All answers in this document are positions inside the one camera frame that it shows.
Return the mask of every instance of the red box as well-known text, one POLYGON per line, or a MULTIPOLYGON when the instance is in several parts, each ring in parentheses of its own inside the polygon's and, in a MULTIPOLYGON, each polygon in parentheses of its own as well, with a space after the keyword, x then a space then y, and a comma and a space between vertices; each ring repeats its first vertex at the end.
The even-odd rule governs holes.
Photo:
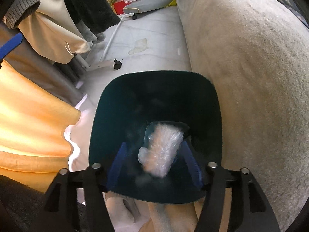
POLYGON ((129 4, 131 4, 130 1, 128 1, 128 2, 126 2, 126 1, 115 2, 113 5, 114 5, 114 8, 116 10, 117 15, 124 14, 123 8, 126 5, 129 5, 129 4))

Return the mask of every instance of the plastic wrapper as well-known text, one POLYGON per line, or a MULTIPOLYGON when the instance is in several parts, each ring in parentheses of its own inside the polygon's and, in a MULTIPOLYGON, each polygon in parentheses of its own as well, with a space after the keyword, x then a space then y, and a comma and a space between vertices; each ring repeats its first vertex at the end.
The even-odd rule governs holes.
POLYGON ((174 161, 183 132, 172 125, 158 124, 149 137, 149 149, 140 148, 139 161, 145 172, 164 178, 174 161))

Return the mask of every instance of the dark green trash bin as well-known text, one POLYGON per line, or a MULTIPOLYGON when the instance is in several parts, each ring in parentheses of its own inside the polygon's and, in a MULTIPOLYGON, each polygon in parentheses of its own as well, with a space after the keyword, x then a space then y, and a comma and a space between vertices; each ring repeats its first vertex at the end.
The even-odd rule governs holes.
POLYGON ((180 204, 204 196, 192 183, 183 160, 168 175, 155 178, 138 162, 145 132, 153 122, 176 122, 189 129, 189 139, 201 160, 222 156, 222 124, 214 86, 202 75, 186 71, 147 71, 120 76, 104 89, 92 127, 89 164, 108 167, 124 143, 127 154, 117 184, 110 189, 134 199, 180 204))

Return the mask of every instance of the gray ribbed cuff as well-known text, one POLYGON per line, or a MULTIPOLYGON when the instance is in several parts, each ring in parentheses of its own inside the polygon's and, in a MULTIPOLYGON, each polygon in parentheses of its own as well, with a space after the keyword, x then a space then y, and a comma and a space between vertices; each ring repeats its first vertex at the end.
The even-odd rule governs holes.
POLYGON ((39 0, 15 0, 11 5, 3 22, 9 29, 15 29, 26 17, 35 12, 39 5, 39 0))

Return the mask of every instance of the marble floor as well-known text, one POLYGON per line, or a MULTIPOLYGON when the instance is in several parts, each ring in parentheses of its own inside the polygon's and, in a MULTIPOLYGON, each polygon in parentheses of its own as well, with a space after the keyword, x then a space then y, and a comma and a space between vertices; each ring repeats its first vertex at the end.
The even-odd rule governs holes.
MULTIPOLYGON (((104 60, 103 52, 114 27, 109 28, 106 40, 92 47, 86 61, 91 66, 104 60)), ((116 77, 132 72, 148 70, 191 70, 185 36, 177 7, 163 8, 138 15, 136 20, 126 18, 120 25, 111 43, 105 60, 120 60, 122 68, 113 66, 88 71, 78 86, 84 92, 83 101, 77 106, 82 112, 81 119, 68 129, 74 152, 70 156, 71 170, 82 170, 88 166, 89 142, 95 110, 106 85, 116 77)), ((117 232, 135 232, 149 219, 147 205, 137 202, 142 219, 129 228, 117 232)))

